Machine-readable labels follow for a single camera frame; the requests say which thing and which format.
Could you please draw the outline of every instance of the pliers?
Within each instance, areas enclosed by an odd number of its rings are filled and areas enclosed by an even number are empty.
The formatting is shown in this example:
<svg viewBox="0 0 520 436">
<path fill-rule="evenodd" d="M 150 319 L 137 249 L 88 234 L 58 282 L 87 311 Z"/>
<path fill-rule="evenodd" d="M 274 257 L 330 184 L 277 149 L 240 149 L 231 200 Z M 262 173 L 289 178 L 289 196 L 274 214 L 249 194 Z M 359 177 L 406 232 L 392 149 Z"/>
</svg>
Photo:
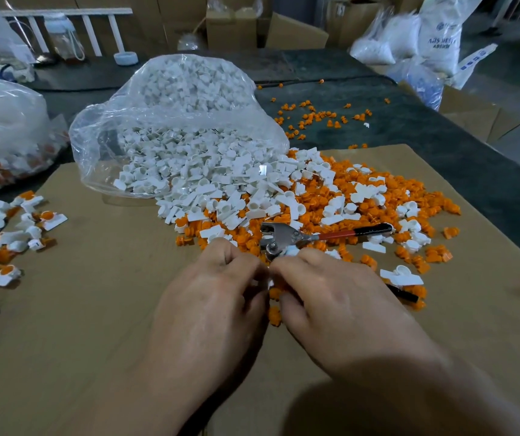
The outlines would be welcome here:
<svg viewBox="0 0 520 436">
<path fill-rule="evenodd" d="M 379 223 L 373 226 L 356 228 L 348 231 L 337 231 L 336 233 L 327 234 L 303 234 L 295 228 L 285 223 L 262 222 L 260 226 L 262 239 L 260 240 L 260 249 L 266 251 L 266 258 L 269 261 L 274 260 L 286 251 L 289 246 L 298 247 L 306 246 L 310 242 L 318 240 L 331 240 L 335 238 L 347 238 L 352 236 L 375 235 L 390 233 L 393 225 L 390 223 Z M 411 292 L 387 284 L 387 287 L 393 294 L 404 300 L 416 303 L 419 297 Z"/>
</svg>

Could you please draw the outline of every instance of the floor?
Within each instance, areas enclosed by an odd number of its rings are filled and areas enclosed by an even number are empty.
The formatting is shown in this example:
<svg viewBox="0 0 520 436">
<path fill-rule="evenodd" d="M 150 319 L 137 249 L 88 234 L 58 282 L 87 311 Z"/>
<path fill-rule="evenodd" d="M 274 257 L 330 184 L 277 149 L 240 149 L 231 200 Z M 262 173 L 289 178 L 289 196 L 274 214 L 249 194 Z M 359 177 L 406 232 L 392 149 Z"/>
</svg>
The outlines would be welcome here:
<svg viewBox="0 0 520 436">
<path fill-rule="evenodd" d="M 520 28 L 501 28 L 501 36 L 483 36 L 492 19 L 474 14 L 464 24 L 460 58 L 492 42 L 496 51 L 480 62 L 463 90 L 520 115 Z M 493 144 L 494 148 L 520 164 L 520 126 Z"/>
</svg>

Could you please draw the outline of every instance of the dark green tabletop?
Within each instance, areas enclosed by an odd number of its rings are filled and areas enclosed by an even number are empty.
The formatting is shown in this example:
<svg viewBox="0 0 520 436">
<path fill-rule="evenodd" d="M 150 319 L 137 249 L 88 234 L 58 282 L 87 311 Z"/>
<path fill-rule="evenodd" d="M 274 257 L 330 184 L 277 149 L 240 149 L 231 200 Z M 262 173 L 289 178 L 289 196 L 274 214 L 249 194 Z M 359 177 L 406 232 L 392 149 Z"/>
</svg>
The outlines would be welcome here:
<svg viewBox="0 0 520 436">
<path fill-rule="evenodd" d="M 292 140 L 291 146 L 317 146 L 325 150 L 352 144 L 370 147 L 407 144 L 520 247 L 520 166 L 345 52 L 260 50 L 207 55 L 232 60 L 254 81 L 263 83 L 265 87 L 256 91 L 256 97 L 269 116 L 278 116 L 282 104 L 295 103 L 296 110 L 285 114 L 291 116 L 285 120 L 286 127 L 293 123 L 298 128 L 301 116 L 307 113 L 300 103 L 307 99 L 318 110 L 337 112 L 338 118 L 341 114 L 350 118 L 370 109 L 373 115 L 367 118 L 369 128 L 350 119 L 340 129 L 327 128 L 326 122 L 314 123 L 303 131 L 306 139 Z M 116 91 L 113 80 L 121 85 L 134 70 L 118 68 L 103 58 L 81 67 L 45 69 L 33 87 L 45 90 L 51 115 L 64 113 L 71 118 L 85 105 L 108 98 Z M 283 88 L 277 86 L 280 81 L 284 82 Z M 346 103 L 351 103 L 351 109 L 343 109 Z M 59 163 L 67 161 L 71 161 L 71 153 L 63 153 L 59 159 Z M 11 199 L 23 190 L 37 189 L 50 173 L 0 190 L 0 198 Z"/>
</svg>

